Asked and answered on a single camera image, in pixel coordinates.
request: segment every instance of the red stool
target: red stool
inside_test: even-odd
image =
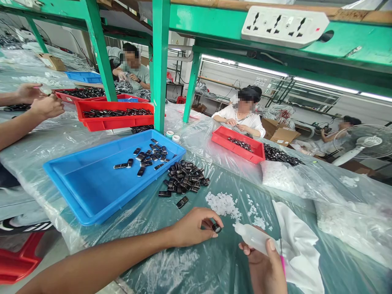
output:
[[[178,98],[177,98],[177,104],[185,104],[185,101],[186,101],[187,99],[185,98],[185,97],[182,97],[182,96],[178,96]]]
[[[42,258],[35,251],[44,233],[32,233],[19,252],[0,249],[0,285],[15,284],[36,269]]]

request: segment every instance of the black hair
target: black hair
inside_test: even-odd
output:
[[[350,125],[353,125],[353,126],[362,124],[362,122],[359,119],[353,118],[351,116],[344,116],[343,121],[345,123],[349,123]]]
[[[252,101],[258,103],[263,91],[258,86],[247,86],[238,91],[238,98],[243,101]]]
[[[122,49],[126,52],[135,52],[135,57],[139,58],[139,49],[131,43],[124,43]]]

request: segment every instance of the white blouse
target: white blouse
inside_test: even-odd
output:
[[[215,115],[219,115],[220,117],[226,118],[226,119],[231,119],[233,118],[237,124],[239,125],[246,125],[252,129],[256,129],[260,132],[260,137],[264,137],[265,135],[265,130],[261,124],[261,119],[258,114],[251,113],[249,114],[246,118],[239,120],[237,118],[237,112],[234,110],[233,105],[228,105],[222,110],[215,112],[212,115],[212,118],[214,118]]]

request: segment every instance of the white power strip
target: white power strip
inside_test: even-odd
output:
[[[317,41],[330,21],[323,12],[252,6],[242,39],[290,48],[303,48]]]

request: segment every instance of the plastic tray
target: plastic tray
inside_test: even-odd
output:
[[[117,100],[119,102],[133,102],[133,103],[148,103],[149,102],[147,99],[135,97],[135,96],[128,95],[128,94],[117,95]]]
[[[65,73],[71,80],[88,83],[102,83],[101,75],[97,73],[91,73],[88,71],[66,71]]]
[[[146,152],[151,139],[166,146],[169,162],[158,170],[160,160],[146,167],[138,177],[140,162],[133,154],[136,148]],[[181,160],[186,150],[155,130],[144,131],[120,140],[89,148],[44,164],[44,169],[59,189],[82,225],[103,223],[128,201]],[[114,169],[116,164],[134,162],[131,168]]]
[[[247,144],[250,145],[252,151],[254,153],[251,153],[244,148],[230,142],[227,138],[232,137],[237,140],[241,140]],[[233,131],[231,129],[228,129],[224,126],[220,126],[218,129],[216,129],[214,132],[212,132],[212,140],[215,143],[218,143],[219,145],[223,146],[226,149],[229,149],[230,151],[233,151],[234,153],[238,154],[239,156],[253,162],[253,163],[259,163],[263,160],[265,160],[265,155],[264,155],[264,144],[262,142],[253,140],[243,134],[237,133],[236,131]]]
[[[56,89],[54,90],[54,93],[56,94],[56,96],[58,98],[60,98],[61,100],[65,101],[65,102],[69,102],[72,104],[75,104],[75,101],[107,101],[106,96],[101,96],[101,97],[94,97],[94,98],[78,98],[72,95],[68,95],[68,94],[64,94],[64,93],[60,93],[58,91],[72,91],[75,89]]]
[[[85,118],[83,111],[91,109],[127,110],[127,108],[144,108],[154,114],[154,106],[150,103],[107,102],[107,101],[76,101],[78,119],[89,131],[103,131],[124,127],[153,125],[154,115],[145,116],[115,116],[103,118]]]

